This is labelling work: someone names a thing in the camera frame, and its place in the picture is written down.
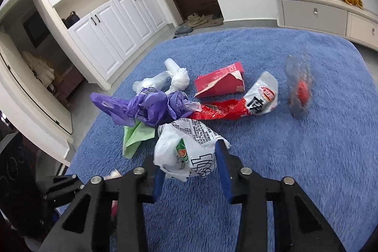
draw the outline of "metal screw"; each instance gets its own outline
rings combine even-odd
[[[103,179],[101,178],[101,176],[96,175],[96,176],[94,176],[94,177],[91,178],[91,183],[92,183],[92,184],[98,184],[98,183],[101,182],[102,180],[103,180]]]
[[[293,178],[291,178],[290,176],[286,176],[285,178],[283,178],[283,182],[286,184],[286,185],[293,185],[295,183],[295,180]]]
[[[240,172],[245,175],[250,175],[252,173],[252,169],[248,167],[243,167],[240,169]]]
[[[143,167],[136,167],[134,170],[133,170],[134,174],[135,175],[141,175],[145,172],[144,168]]]

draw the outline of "tile floor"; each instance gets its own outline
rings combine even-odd
[[[277,27],[277,22],[276,20],[232,21],[217,27],[196,29],[189,35],[241,27]],[[90,94],[92,92],[99,92],[106,95],[112,95],[120,86],[121,82],[129,75],[129,73],[144,58],[144,56],[148,54],[157,44],[172,39],[175,30],[176,28],[169,29],[158,38],[156,38],[156,40],[132,63],[132,65],[128,67],[124,73],[122,73],[122,75],[113,84],[111,90],[103,91],[97,85],[85,83],[82,84],[80,88],[74,93],[69,110],[72,113],[72,124],[74,131],[73,146],[76,149],[79,147],[86,133],[92,126],[92,123],[100,113],[100,110],[95,107],[90,101]],[[364,58],[366,65],[371,72],[373,79],[375,80],[375,83],[378,85],[378,52],[358,44],[356,44],[356,47]]]

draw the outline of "blue blanket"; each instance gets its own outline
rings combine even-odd
[[[313,103],[307,117],[295,120],[286,104],[284,62],[289,54],[300,55],[304,47],[314,80]],[[279,82],[279,105],[274,111],[237,121],[207,121],[206,125],[230,142],[230,153],[245,166],[267,178],[295,178],[348,252],[363,246],[378,223],[378,99],[372,77],[350,42],[315,32],[259,28],[178,38],[156,46],[115,96],[132,98],[132,83],[162,72],[166,58],[186,67],[191,81],[240,61],[247,90],[263,71],[274,75]],[[195,92],[191,82],[186,93],[191,99]],[[156,138],[143,142],[134,158],[127,160],[122,157],[122,138],[123,127],[101,113],[67,174],[76,173],[87,182],[115,168],[125,173],[154,152]],[[151,252],[235,250],[241,207],[226,202],[217,170],[186,183],[166,180],[158,202],[145,205],[144,210]],[[271,210],[269,217],[272,251]]]

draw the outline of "gray drawer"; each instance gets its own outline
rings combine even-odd
[[[282,0],[285,26],[307,28],[345,36],[347,11],[301,0]]]

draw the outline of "red and white food package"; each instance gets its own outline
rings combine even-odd
[[[278,103],[278,82],[269,72],[262,73],[241,100],[228,100],[201,105],[201,111],[190,115],[195,120],[237,120],[247,115],[262,115]]]
[[[194,81],[197,88],[194,96],[202,98],[244,92],[243,73],[243,66],[240,62],[236,62],[207,75],[198,76]]]

